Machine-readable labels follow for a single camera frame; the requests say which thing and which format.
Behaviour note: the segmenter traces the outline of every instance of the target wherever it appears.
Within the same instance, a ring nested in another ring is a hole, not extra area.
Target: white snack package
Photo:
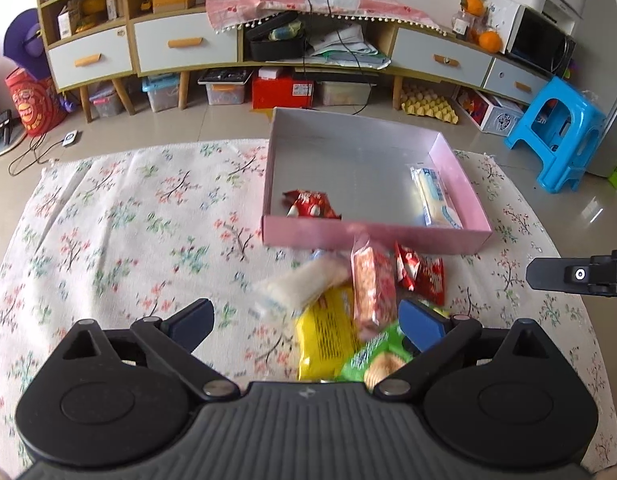
[[[297,318],[329,288],[351,279],[347,258],[317,251],[297,269],[256,283],[253,286],[255,306],[250,314],[262,320]]]
[[[431,168],[411,168],[411,177],[422,199],[426,226],[462,229],[460,217],[438,171]]]

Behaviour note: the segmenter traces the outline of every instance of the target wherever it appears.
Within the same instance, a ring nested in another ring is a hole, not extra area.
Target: cabinet leg
[[[399,110],[402,107],[401,97],[402,97],[402,85],[404,83],[404,78],[400,75],[396,75],[393,78],[393,109]]]
[[[90,123],[93,121],[93,116],[91,115],[91,102],[88,100],[88,86],[80,86],[79,100],[82,101],[82,110],[84,111],[86,122]]]
[[[117,95],[120,96],[120,100],[122,101],[122,104],[124,105],[124,108],[126,108],[128,114],[135,115],[135,106],[133,106],[133,103],[130,101],[130,97],[128,97],[128,93],[124,88],[124,85],[122,84],[122,80],[115,78],[111,79],[111,82],[112,85],[115,87]]]
[[[186,106],[188,105],[188,82],[190,77],[190,72],[180,72],[180,93],[178,101],[180,110],[186,110]]]

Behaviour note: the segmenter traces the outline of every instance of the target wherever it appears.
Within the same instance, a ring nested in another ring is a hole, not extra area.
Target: purple hat
[[[13,20],[4,35],[4,55],[37,80],[50,76],[44,43],[39,33],[37,9],[28,9]]]

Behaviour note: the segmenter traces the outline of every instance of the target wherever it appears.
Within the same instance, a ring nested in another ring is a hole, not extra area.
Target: pink box
[[[426,227],[411,167],[441,174],[464,229]],[[351,250],[357,235],[427,254],[476,254],[493,230],[439,132],[366,117],[276,108],[262,208],[267,246]],[[325,192],[343,220],[290,218],[283,193]]]

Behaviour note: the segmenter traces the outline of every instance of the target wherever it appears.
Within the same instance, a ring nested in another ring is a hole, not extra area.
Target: floral pattern
[[[293,380],[291,326],[250,316],[252,284],[298,267],[306,251],[263,247],[268,144],[218,141],[57,164],[26,205],[0,267],[0,466],[28,466],[14,423],[18,398],[78,319],[127,328],[197,300],[215,329],[194,355],[240,386]],[[445,308],[484,325],[541,323],[595,398],[600,423],[585,465],[617,460],[617,419],[602,355],[580,297],[528,288],[535,256],[558,256],[537,217],[492,158],[458,152],[489,215],[479,254],[445,256]]]

